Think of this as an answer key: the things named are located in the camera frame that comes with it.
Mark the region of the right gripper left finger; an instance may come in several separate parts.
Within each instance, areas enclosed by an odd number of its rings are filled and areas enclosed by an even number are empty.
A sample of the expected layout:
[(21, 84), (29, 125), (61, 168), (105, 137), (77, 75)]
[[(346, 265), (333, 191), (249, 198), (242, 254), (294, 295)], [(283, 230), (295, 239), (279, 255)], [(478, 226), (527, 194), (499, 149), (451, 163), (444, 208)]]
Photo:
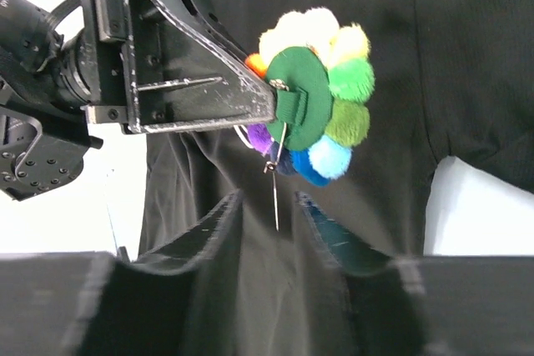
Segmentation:
[(1, 259), (4, 355), (233, 355), (243, 196), (126, 262), (106, 252)]

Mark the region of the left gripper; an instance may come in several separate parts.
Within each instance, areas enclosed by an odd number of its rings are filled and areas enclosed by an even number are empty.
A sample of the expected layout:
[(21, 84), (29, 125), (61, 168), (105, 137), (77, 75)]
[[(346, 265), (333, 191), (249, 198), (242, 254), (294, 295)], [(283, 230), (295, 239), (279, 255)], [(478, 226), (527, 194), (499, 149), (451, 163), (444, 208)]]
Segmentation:
[(81, 0), (83, 110), (133, 133), (267, 123), (274, 90), (244, 64), (211, 0)]

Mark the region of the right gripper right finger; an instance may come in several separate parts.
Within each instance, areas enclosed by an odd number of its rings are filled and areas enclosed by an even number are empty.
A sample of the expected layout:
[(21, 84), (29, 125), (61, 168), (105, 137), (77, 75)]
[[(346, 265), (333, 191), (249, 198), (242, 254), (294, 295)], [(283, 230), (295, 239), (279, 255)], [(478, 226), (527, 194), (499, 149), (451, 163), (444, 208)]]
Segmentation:
[(530, 257), (395, 256), (295, 196), (309, 355), (530, 355)]

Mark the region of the colourful pom-pom brooch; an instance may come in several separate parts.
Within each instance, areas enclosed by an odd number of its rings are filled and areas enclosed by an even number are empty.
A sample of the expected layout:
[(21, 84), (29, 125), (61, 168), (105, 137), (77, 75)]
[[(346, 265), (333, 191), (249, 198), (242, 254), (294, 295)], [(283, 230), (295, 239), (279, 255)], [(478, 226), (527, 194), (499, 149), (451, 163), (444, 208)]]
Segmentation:
[(274, 90), (275, 116), (235, 131), (267, 158), (264, 173), (297, 174), (318, 187), (347, 173), (370, 131), (370, 50), (362, 26), (340, 25), (328, 8), (290, 11), (260, 35), (245, 64)]

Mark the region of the black t-shirt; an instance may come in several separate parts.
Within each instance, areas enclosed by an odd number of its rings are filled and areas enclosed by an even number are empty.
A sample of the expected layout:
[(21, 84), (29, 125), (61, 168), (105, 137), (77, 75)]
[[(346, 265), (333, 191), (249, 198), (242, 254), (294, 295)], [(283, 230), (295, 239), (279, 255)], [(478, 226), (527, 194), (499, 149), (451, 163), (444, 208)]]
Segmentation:
[(236, 299), (238, 355), (309, 355), (297, 273), (295, 196), (385, 255), (423, 256), (438, 163), (456, 156), (533, 189), (533, 0), (212, 0), (246, 49), (282, 14), (325, 6), (371, 42), (376, 90), (369, 137), (348, 173), (324, 188), (283, 177), (280, 221), (260, 156), (237, 135), (147, 138), (139, 252), (185, 232), (234, 189), (244, 194)]

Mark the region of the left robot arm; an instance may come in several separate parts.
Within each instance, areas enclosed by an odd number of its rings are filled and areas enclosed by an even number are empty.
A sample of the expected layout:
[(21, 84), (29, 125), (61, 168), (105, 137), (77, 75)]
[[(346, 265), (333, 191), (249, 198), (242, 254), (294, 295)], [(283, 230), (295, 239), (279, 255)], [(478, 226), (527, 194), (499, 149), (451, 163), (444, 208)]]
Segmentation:
[(47, 12), (1, 0), (1, 190), (23, 201), (71, 183), (124, 134), (270, 122), (273, 89), (210, 0), (65, 0)]

